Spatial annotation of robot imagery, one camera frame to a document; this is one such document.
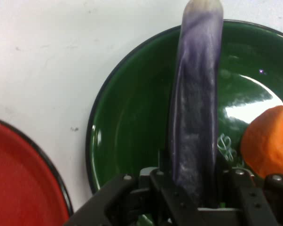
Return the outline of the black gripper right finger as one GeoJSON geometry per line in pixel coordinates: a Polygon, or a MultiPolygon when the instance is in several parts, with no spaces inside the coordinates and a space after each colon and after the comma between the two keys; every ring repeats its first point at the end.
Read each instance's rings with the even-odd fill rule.
{"type": "Polygon", "coordinates": [[[220,201],[238,212],[243,226],[283,226],[283,174],[269,174],[263,181],[245,168],[232,168],[217,157],[220,201]]]}

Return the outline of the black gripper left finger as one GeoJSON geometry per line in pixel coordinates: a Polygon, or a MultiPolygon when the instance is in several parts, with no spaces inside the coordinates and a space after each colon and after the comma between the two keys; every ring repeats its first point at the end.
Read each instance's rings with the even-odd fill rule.
{"type": "Polygon", "coordinates": [[[204,226],[197,205],[203,195],[204,145],[171,154],[172,172],[152,169],[139,178],[120,174],[106,183],[65,223],[67,226],[129,226],[150,214],[157,226],[204,226]]]}

